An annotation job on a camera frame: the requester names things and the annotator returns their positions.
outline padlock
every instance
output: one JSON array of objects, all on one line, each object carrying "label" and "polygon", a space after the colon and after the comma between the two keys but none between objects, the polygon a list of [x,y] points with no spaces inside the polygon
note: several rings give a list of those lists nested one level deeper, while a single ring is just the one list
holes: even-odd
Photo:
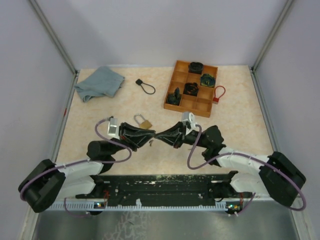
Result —
[{"label": "padlock", "polygon": [[[138,122],[137,116],[140,116],[140,117],[142,118],[142,120],[143,120],[142,123]],[[152,127],[152,124],[151,124],[148,120],[146,120],[146,119],[144,118],[144,116],[142,116],[142,115],[139,114],[139,113],[137,113],[136,115],[134,115],[133,119],[134,119],[135,122],[139,125],[139,128],[141,128],[141,129],[149,129],[149,128]]]}]

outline folded towel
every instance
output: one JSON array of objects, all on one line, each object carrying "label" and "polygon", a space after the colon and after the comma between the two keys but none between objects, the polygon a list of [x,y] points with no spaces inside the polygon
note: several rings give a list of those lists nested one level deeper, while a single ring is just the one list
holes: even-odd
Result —
[{"label": "folded towel", "polygon": [[101,66],[86,80],[77,83],[74,88],[82,101],[86,103],[93,97],[108,96],[113,98],[124,80],[124,76],[112,71],[107,66]]}]

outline beige tabletop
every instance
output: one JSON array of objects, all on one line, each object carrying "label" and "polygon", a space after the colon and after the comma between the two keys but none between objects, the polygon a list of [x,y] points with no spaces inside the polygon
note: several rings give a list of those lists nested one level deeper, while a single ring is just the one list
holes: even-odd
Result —
[{"label": "beige tabletop", "polygon": [[[161,132],[181,121],[181,112],[163,108],[167,88],[173,67],[130,67],[112,68],[125,77],[125,81],[114,98],[96,97],[82,102],[75,91],[68,119],[62,137],[57,162],[70,163],[86,159],[88,143],[100,140],[95,134],[95,124],[110,116],[118,118],[118,123],[127,122],[137,126],[133,117],[142,114],[152,123],[156,132]],[[95,69],[82,69],[78,82],[85,80]],[[148,95],[137,79],[151,84],[156,92]],[[210,118],[196,116],[196,121],[205,130],[217,125],[224,138],[224,144],[236,150],[269,155],[273,152],[266,125],[248,66],[219,66],[216,85],[226,88],[219,104],[212,105]],[[106,135],[108,123],[103,123],[99,131]],[[179,149],[154,140],[152,146],[146,144],[132,154],[130,160],[114,164],[105,175],[159,175],[159,174],[219,174],[230,169],[206,165],[198,170],[187,167],[190,145]],[[197,166],[205,160],[201,155],[204,148],[197,147],[191,159],[191,165]],[[122,160],[128,156],[127,150],[117,152],[113,157]]]}]

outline wooden tray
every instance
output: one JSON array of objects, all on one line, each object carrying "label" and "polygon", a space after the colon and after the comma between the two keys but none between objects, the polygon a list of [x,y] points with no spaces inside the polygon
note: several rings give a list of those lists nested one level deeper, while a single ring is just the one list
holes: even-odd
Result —
[{"label": "wooden tray", "polygon": [[[204,65],[202,74],[195,74],[189,72],[189,64],[190,62],[187,61],[176,61],[170,85],[164,99],[163,108],[182,113],[189,111],[197,116],[209,118],[215,88],[201,86],[200,77],[202,74],[210,74],[217,79],[218,68]],[[199,85],[197,96],[183,94],[186,83],[197,83]],[[174,93],[176,88],[179,88],[180,94],[182,95],[179,106],[166,103],[168,94]]]}]

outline gray floor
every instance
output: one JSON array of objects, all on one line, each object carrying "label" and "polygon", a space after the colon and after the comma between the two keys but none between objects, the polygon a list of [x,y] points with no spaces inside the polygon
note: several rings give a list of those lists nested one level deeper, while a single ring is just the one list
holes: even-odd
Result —
[{"label": "gray floor", "polygon": [[89,219],[40,214],[33,240],[298,240],[291,212],[256,201],[239,217],[212,212],[103,212]]}]

